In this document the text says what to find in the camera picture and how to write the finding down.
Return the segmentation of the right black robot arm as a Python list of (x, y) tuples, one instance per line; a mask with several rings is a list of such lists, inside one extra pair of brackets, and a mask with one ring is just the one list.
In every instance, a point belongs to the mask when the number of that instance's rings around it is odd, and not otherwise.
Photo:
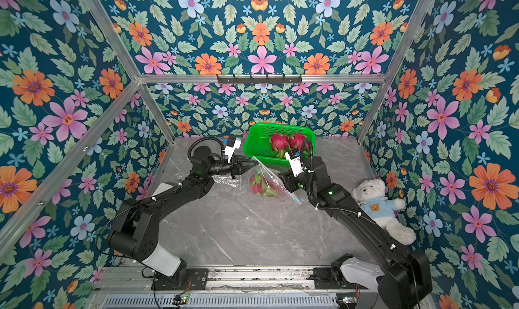
[(345, 225), (371, 253), (376, 264), (346, 254), (331, 264), (336, 286), (354, 283), (378, 293), (388, 308), (414, 308), (433, 290), (430, 263), (421, 250), (411, 251), (416, 234), (395, 217), (406, 203), (386, 197), (380, 179), (362, 182), (352, 191), (333, 183), (310, 140), (285, 154), (291, 171), (279, 173), (285, 188), (305, 190), (316, 210)]

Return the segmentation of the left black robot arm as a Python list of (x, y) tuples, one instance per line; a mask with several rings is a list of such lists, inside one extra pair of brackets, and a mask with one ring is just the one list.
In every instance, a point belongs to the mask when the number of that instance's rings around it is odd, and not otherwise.
[(204, 137), (187, 150), (185, 177), (161, 183), (141, 200), (123, 203), (108, 233), (108, 246), (125, 258), (152, 269), (159, 277), (184, 279), (186, 263), (173, 252), (179, 241), (166, 221), (186, 214), (186, 206), (209, 198), (217, 181), (239, 179), (256, 162), (239, 153), (238, 137)]

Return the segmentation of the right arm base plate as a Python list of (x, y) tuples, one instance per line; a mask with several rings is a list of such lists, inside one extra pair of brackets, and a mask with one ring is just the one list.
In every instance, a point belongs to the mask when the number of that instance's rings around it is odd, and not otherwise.
[(344, 278), (337, 278), (331, 267), (315, 267), (307, 277), (308, 281), (314, 283), (317, 290), (365, 290), (366, 288), (347, 282)]

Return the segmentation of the clear zip-top bag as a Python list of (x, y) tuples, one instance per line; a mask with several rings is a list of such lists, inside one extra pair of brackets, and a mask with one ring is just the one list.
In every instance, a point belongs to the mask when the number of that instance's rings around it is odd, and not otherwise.
[(240, 189), (242, 188), (242, 178), (240, 175), (235, 175), (234, 177), (232, 175), (215, 175), (212, 176), (212, 179), (222, 185), (226, 185), (232, 188)]
[(302, 204), (293, 192), (288, 191), (277, 174), (256, 157), (244, 160), (241, 169), (247, 176), (253, 195), (270, 201), (291, 201), (298, 206)]

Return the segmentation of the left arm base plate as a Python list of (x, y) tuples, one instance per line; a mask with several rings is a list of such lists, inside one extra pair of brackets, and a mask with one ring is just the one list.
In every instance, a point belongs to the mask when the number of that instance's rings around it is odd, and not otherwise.
[(205, 290), (209, 270), (206, 268), (180, 268), (171, 277), (156, 273), (153, 283), (155, 291), (201, 291)]

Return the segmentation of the pink dragon fruit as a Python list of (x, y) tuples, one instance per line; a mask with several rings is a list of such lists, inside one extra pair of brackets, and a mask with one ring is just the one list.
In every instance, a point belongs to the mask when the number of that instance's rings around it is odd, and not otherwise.
[(312, 149), (311, 140), (301, 133), (294, 133), (289, 136), (289, 151), (297, 149), (304, 156), (309, 156)]
[(274, 133), (270, 139), (270, 147), (276, 152), (277, 158), (285, 158), (285, 153), (289, 150), (289, 137), (282, 133)]
[(249, 185), (252, 194), (263, 198), (281, 199), (285, 191), (281, 180), (269, 174), (255, 172), (249, 176)]

